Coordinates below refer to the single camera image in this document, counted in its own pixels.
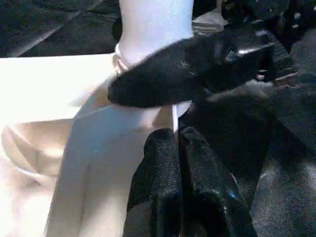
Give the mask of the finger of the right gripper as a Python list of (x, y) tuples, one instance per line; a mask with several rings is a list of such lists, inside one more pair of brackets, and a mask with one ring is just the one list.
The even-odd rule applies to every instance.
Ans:
[(112, 26), (112, 36), (115, 40), (119, 40), (122, 35), (122, 21), (117, 19)]
[(274, 44), (254, 33), (215, 33), (176, 42), (113, 80), (111, 102), (149, 108), (202, 100), (255, 79)]

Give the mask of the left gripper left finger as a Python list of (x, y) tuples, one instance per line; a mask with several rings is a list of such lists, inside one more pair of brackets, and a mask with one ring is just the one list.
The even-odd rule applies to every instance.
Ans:
[(180, 164), (173, 130), (152, 132), (130, 186), (126, 208), (127, 237), (177, 237), (183, 199)]

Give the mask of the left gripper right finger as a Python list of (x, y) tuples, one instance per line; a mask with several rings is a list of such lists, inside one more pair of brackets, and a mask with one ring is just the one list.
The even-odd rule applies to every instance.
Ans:
[(179, 133), (184, 236), (255, 237), (249, 211), (231, 173), (193, 127)]

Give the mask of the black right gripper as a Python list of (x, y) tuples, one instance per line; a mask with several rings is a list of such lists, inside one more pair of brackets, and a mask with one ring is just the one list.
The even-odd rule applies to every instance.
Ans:
[(245, 45), (257, 79), (314, 73), (316, 51), (308, 36), (316, 31), (314, 0), (224, 0), (225, 29)]

